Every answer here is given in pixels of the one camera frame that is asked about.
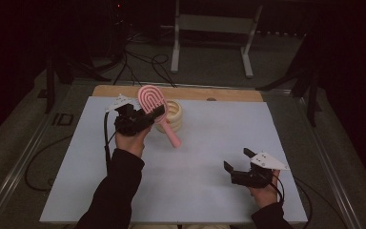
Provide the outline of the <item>white metal stand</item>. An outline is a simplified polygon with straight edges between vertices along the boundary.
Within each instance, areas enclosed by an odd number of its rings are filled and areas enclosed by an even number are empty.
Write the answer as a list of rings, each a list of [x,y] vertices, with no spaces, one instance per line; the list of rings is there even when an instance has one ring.
[[[246,34],[247,43],[240,48],[240,54],[244,67],[245,76],[253,78],[254,72],[251,65],[249,52],[253,44],[257,24],[263,10],[262,5],[256,7],[252,18],[223,17],[210,15],[194,15],[180,13],[180,0],[175,0],[174,14],[174,42],[171,62],[171,72],[177,73],[179,70],[180,40],[181,31],[209,31]]]

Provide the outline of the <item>wooden board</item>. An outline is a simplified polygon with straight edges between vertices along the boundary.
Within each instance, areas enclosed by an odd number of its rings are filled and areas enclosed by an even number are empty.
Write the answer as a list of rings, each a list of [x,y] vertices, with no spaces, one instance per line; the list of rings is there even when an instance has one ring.
[[[129,97],[136,97],[138,90],[138,86],[99,85],[95,87],[92,95],[116,97],[119,94],[123,94]],[[261,93],[253,90],[172,87],[161,87],[160,90],[167,99],[263,102]]]

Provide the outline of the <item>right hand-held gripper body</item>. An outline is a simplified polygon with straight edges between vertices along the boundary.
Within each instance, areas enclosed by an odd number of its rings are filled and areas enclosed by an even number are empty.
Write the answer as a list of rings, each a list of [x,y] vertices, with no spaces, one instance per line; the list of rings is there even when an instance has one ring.
[[[273,170],[289,170],[289,166],[266,152],[255,154],[250,158],[249,171],[232,172],[232,184],[252,188],[264,188],[272,182]]]

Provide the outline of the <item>pink hairbrush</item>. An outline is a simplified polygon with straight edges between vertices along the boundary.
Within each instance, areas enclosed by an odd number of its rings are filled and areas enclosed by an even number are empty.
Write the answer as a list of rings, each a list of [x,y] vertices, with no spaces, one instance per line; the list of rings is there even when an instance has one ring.
[[[168,104],[165,99],[164,94],[160,91],[160,89],[154,85],[145,85],[142,86],[137,93],[138,102],[145,111],[149,112],[154,108],[163,105],[165,108],[165,113],[168,111]],[[161,115],[159,118],[155,120],[156,124],[159,124],[163,130],[165,131],[166,136],[171,142],[174,148],[178,148],[181,146],[181,140],[175,134],[175,132],[169,127],[166,123],[165,118]]]

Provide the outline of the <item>cream ribbed cup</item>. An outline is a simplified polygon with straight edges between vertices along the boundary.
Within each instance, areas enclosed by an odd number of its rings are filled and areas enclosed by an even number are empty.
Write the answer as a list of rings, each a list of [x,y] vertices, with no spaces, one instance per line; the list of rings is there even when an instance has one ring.
[[[168,111],[163,114],[163,117],[166,120],[166,123],[169,127],[177,132],[181,126],[183,121],[183,109],[181,105],[176,100],[167,100]]]

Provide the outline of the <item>black rectangular floor bracket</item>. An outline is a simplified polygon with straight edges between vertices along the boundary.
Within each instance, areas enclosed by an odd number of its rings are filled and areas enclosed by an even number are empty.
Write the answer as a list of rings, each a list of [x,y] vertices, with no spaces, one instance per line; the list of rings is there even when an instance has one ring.
[[[57,113],[51,123],[52,126],[71,126],[73,123],[73,114]]]

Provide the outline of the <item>white table board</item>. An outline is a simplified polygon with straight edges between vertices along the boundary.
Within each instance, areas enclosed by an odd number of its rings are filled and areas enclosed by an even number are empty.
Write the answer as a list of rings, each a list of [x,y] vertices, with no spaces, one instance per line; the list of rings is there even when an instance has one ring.
[[[104,135],[113,131],[110,97],[91,96],[40,217],[73,223],[88,210],[106,175]],[[234,185],[223,164],[246,171],[244,149],[287,160],[264,102],[183,100],[183,125],[174,148],[157,130],[146,137],[143,177],[132,201],[134,223],[248,223],[257,207],[246,188]]]

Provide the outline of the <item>person's left hand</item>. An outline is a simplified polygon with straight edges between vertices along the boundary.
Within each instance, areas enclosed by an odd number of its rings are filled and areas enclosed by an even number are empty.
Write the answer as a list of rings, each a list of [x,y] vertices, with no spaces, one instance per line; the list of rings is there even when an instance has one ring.
[[[126,136],[116,133],[115,145],[118,149],[127,151],[137,157],[142,157],[145,148],[145,137],[151,129],[152,127],[148,127],[134,136]]]

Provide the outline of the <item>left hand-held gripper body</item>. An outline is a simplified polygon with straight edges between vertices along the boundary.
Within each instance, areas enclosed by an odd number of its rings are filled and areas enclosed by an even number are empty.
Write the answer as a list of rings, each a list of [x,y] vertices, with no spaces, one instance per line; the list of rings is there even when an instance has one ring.
[[[120,94],[105,110],[106,114],[116,111],[115,130],[121,135],[134,136],[152,125],[152,118],[140,109],[136,110],[132,99]]]

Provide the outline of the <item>black stand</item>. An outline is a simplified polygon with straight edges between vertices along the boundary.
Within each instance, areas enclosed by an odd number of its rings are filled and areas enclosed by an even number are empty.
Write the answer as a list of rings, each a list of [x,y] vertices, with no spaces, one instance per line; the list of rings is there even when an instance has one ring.
[[[97,81],[110,81],[100,75],[101,72],[109,70],[115,66],[115,62],[111,61],[108,64],[104,64],[98,67],[92,67],[75,58],[72,58],[63,52],[48,52],[46,55],[46,89],[42,90],[38,97],[46,99],[46,111],[48,114],[55,104],[55,77],[58,76],[58,80],[63,84],[71,84],[75,79],[71,70],[77,70]]]
[[[319,79],[314,43],[314,33],[307,32],[287,72],[272,83],[256,88],[257,91],[267,92],[295,79],[291,95],[293,97],[303,97],[305,94],[308,96],[307,118],[313,127],[316,126],[315,108]]]

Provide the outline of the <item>person's right hand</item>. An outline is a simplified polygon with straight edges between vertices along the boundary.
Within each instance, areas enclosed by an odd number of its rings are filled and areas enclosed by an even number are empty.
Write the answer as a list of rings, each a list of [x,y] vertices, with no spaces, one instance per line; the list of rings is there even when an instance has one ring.
[[[273,170],[272,182],[264,188],[250,188],[251,196],[259,208],[277,203],[277,178],[280,171]]]

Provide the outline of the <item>metal floor rail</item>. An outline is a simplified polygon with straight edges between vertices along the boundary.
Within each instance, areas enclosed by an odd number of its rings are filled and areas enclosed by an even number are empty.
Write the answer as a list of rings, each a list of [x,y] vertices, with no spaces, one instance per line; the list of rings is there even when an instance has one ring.
[[[55,108],[47,112],[45,100],[37,93],[28,94],[0,126],[0,214],[56,112]]]
[[[313,127],[307,117],[307,103],[303,98],[295,98],[295,105],[300,112],[303,123],[307,126],[307,130],[312,138],[312,142],[317,148],[317,157],[319,158],[322,170],[328,180],[331,190],[334,194],[336,203],[343,216],[344,222],[348,229],[362,229],[361,223],[356,215],[356,212],[349,200],[344,186],[341,183],[336,169],[330,160],[327,149],[318,134],[316,127]]]

